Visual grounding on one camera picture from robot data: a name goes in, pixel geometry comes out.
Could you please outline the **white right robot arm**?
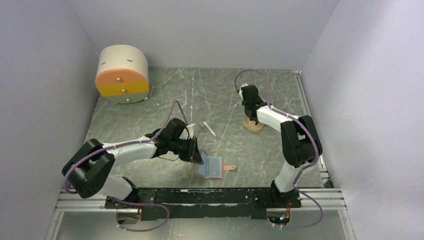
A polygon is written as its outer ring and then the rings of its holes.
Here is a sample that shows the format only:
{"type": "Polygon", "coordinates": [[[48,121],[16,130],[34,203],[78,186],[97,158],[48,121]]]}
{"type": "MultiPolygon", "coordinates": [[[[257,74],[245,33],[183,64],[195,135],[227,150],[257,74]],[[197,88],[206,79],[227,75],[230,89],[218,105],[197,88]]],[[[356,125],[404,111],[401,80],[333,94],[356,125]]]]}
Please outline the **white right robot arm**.
{"type": "Polygon", "coordinates": [[[304,168],[322,155],[322,144],[314,121],[309,115],[290,115],[263,101],[255,85],[245,83],[238,93],[244,106],[246,128],[258,132],[267,125],[281,135],[285,162],[273,181],[276,190],[270,193],[269,199],[275,207],[282,207],[288,202],[288,192],[295,188],[304,168]]]}

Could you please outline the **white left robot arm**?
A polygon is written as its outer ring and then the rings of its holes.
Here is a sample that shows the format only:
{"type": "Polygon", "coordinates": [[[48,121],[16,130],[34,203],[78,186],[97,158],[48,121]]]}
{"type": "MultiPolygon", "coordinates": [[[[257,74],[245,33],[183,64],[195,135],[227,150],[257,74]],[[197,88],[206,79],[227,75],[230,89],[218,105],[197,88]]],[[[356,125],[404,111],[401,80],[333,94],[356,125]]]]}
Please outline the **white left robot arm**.
{"type": "Polygon", "coordinates": [[[111,174],[115,165],[141,159],[159,158],[172,153],[183,162],[203,164],[194,126],[173,118],[165,127],[138,139],[101,143],[93,138],[74,154],[62,168],[65,185],[82,199],[96,194],[113,197],[126,208],[139,201],[139,189],[127,177],[111,174]]]}

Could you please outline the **pink leather card holder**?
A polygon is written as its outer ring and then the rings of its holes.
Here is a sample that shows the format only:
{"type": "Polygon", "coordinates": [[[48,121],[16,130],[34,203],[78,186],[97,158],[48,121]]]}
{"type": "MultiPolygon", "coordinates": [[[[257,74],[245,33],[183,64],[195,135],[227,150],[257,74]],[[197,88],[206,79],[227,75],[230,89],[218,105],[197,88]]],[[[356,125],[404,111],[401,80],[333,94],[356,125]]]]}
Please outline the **pink leather card holder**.
{"type": "Polygon", "coordinates": [[[195,173],[207,180],[223,180],[226,171],[237,169],[235,164],[225,165],[225,160],[218,156],[208,156],[204,151],[200,152],[203,164],[197,164],[195,173]]]}

